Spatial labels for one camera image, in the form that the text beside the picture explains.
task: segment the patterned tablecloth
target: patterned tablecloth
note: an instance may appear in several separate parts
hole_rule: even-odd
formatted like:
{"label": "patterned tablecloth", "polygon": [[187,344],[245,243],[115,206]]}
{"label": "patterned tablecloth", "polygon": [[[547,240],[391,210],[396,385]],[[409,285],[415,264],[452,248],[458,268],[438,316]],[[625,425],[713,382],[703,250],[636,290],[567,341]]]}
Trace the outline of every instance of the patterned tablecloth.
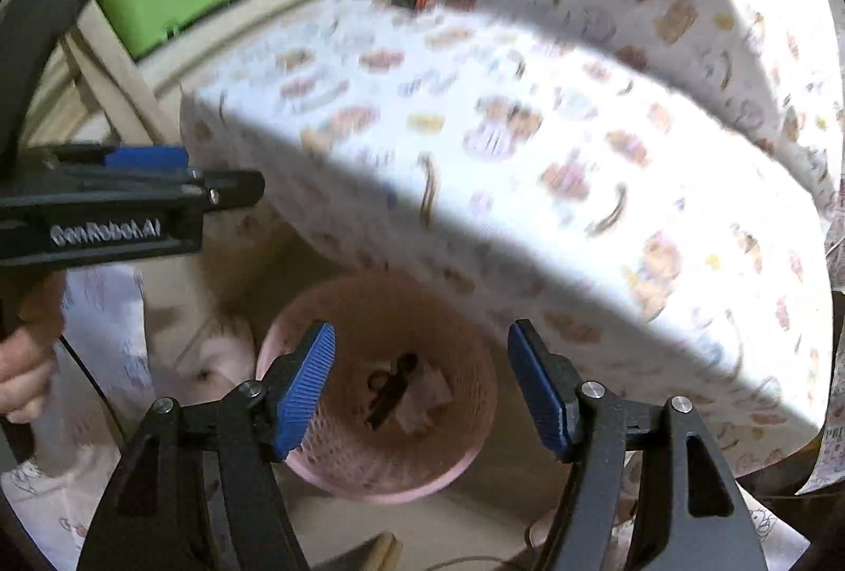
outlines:
{"label": "patterned tablecloth", "polygon": [[208,68],[183,138],[325,255],[690,396],[740,474],[824,420],[841,96],[827,0],[315,0]]}

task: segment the finger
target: finger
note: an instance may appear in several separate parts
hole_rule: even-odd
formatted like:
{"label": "finger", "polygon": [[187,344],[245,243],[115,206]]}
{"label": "finger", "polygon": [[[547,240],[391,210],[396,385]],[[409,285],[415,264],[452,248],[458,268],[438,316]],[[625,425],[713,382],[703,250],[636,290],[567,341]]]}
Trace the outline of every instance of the finger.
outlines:
{"label": "finger", "polygon": [[0,343],[0,383],[55,360],[52,341],[60,333],[51,323],[28,323],[15,330]]}
{"label": "finger", "polygon": [[21,376],[0,383],[0,414],[23,409],[28,402],[46,394],[56,361],[50,359]]}
{"label": "finger", "polygon": [[65,272],[51,273],[24,295],[18,316],[21,321],[39,321],[62,315]]}
{"label": "finger", "polygon": [[45,393],[35,399],[31,399],[26,403],[23,409],[13,411],[6,416],[9,423],[31,423],[37,418],[41,418],[44,411],[48,407],[48,395],[50,393],[50,382]]}

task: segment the beige floor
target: beige floor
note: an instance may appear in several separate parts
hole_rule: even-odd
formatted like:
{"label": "beige floor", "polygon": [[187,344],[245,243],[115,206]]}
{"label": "beige floor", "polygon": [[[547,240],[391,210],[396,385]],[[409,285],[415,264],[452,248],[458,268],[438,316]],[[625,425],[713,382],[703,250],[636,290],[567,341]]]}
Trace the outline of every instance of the beige floor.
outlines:
{"label": "beige floor", "polygon": [[[286,301],[337,272],[297,240],[233,309],[246,315],[261,339]],[[400,569],[408,571],[456,557],[509,559],[522,551],[525,528],[558,502],[565,467],[540,445],[504,347],[493,349],[493,358],[500,389],[493,432],[475,463],[442,492],[395,506],[350,502],[282,467],[282,491],[308,561],[334,557],[382,530],[404,544]],[[455,568],[483,571],[499,565],[466,561]]]}

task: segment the patterned cloth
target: patterned cloth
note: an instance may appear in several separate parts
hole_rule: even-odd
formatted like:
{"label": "patterned cloth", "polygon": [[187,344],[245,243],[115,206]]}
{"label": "patterned cloth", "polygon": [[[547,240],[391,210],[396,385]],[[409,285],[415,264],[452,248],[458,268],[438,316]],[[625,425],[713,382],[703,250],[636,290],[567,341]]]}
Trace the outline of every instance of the patterned cloth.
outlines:
{"label": "patterned cloth", "polygon": [[497,340],[528,317],[624,396],[690,396],[738,474],[812,439],[827,0],[445,4],[285,15],[183,98],[187,148],[258,167],[317,250],[408,271]]}

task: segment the metal screw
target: metal screw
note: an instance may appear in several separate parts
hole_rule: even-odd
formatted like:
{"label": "metal screw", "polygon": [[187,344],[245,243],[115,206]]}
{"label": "metal screw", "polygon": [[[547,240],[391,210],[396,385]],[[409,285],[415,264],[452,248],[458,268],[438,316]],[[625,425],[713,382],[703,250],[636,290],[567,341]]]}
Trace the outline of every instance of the metal screw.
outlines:
{"label": "metal screw", "polygon": [[169,397],[158,398],[153,402],[153,411],[157,414],[169,414],[173,411],[173,400]]}
{"label": "metal screw", "polygon": [[604,397],[604,386],[601,382],[596,382],[594,380],[588,380],[581,386],[581,392],[584,392],[587,397],[591,397],[593,399],[601,399]]}
{"label": "metal screw", "polygon": [[243,392],[247,397],[253,398],[258,397],[261,394],[261,383],[257,380],[248,380],[246,382],[241,383],[241,387],[238,388],[241,392]]}
{"label": "metal screw", "polygon": [[688,414],[692,411],[692,402],[690,402],[686,397],[673,397],[672,408],[675,409],[675,411],[680,411],[682,414]]}

